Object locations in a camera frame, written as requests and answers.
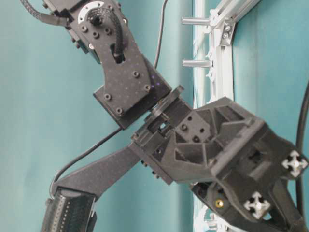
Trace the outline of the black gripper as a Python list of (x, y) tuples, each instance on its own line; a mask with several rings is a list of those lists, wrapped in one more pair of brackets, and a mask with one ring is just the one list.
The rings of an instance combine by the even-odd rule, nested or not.
[(133, 136), (140, 158), (167, 183), (191, 191), (228, 224), (248, 232), (306, 232), (287, 189), (308, 159), (229, 98), (192, 109), (177, 98)]

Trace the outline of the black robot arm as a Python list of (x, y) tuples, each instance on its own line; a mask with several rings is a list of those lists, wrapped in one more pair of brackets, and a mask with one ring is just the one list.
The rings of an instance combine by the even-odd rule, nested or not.
[(130, 145), (50, 186), (43, 232), (91, 232), (101, 195), (138, 162), (166, 183), (187, 183), (228, 224), (248, 232), (306, 232), (287, 189), (309, 161), (267, 123), (223, 97), (193, 109), (140, 52), (120, 4), (113, 0), (47, 0), (36, 19), (64, 27), (103, 66), (94, 97), (119, 125), (146, 115)]

